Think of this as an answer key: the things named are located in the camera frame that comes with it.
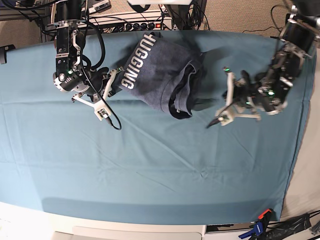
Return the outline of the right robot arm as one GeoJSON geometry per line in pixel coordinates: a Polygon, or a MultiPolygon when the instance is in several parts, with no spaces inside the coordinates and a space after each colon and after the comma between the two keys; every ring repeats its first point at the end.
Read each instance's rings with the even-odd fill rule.
{"type": "Polygon", "coordinates": [[[113,94],[112,84],[117,74],[124,69],[118,67],[109,70],[108,67],[102,67],[106,56],[102,34],[82,17],[82,2],[59,0],[54,3],[51,22],[56,26],[54,86],[61,92],[74,92],[71,98],[73,102],[92,107],[97,113],[110,115],[107,98],[113,94]],[[97,64],[91,64],[83,54],[86,35],[79,29],[82,23],[98,32],[101,57],[97,64]]]}

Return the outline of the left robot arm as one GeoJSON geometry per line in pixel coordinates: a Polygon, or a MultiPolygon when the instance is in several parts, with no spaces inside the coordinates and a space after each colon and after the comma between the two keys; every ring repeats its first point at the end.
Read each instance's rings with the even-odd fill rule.
{"type": "Polygon", "coordinates": [[[304,62],[311,58],[311,47],[320,40],[320,2],[294,0],[286,24],[278,36],[282,47],[276,47],[265,72],[254,79],[245,70],[236,78],[230,68],[227,76],[225,106],[217,110],[210,125],[225,126],[235,118],[260,120],[258,111],[277,115],[287,106],[287,95],[300,75],[304,62]]]}

